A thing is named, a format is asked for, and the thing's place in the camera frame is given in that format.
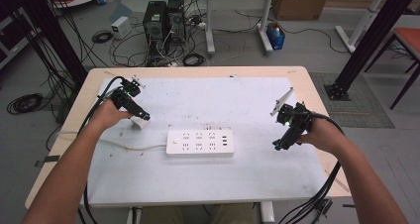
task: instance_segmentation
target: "black metal pole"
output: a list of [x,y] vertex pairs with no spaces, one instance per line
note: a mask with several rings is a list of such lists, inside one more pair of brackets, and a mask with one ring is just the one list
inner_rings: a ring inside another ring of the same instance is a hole
[[47,0],[19,1],[22,3],[25,12],[34,21],[33,23],[41,29],[52,45],[52,48],[70,74],[75,90],[78,91],[87,76],[87,72],[53,14],[49,2]]
[[325,85],[331,100],[347,97],[347,91],[353,81],[411,1],[386,0],[338,78],[332,85]]

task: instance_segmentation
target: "white power strip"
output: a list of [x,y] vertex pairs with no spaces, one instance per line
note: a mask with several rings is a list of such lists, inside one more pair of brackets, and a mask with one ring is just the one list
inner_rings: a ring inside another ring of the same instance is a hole
[[170,158],[232,157],[234,155],[232,130],[169,131],[166,153]]

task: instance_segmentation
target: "gray carpet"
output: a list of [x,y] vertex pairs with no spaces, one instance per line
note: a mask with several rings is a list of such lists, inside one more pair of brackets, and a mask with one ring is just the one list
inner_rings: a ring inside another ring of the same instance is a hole
[[332,119],[343,127],[395,128],[361,75],[356,78],[349,90],[351,101],[330,100],[324,84],[332,84],[338,75],[338,73],[310,73]]

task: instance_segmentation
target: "human hand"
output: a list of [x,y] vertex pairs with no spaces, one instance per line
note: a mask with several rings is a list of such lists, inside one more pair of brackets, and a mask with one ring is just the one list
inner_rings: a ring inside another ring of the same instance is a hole
[[105,131],[121,119],[131,118],[132,116],[133,114],[129,112],[118,110],[112,100],[107,98],[98,106],[89,123]]
[[298,142],[312,144],[321,151],[335,155],[349,140],[332,123],[325,119],[314,118],[311,131],[300,136]]

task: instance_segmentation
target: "person's leg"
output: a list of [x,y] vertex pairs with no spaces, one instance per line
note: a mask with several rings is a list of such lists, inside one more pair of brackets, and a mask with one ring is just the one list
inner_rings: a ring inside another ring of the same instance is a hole
[[216,205],[211,224],[254,224],[253,203]]
[[182,224],[180,206],[144,207],[140,224]]

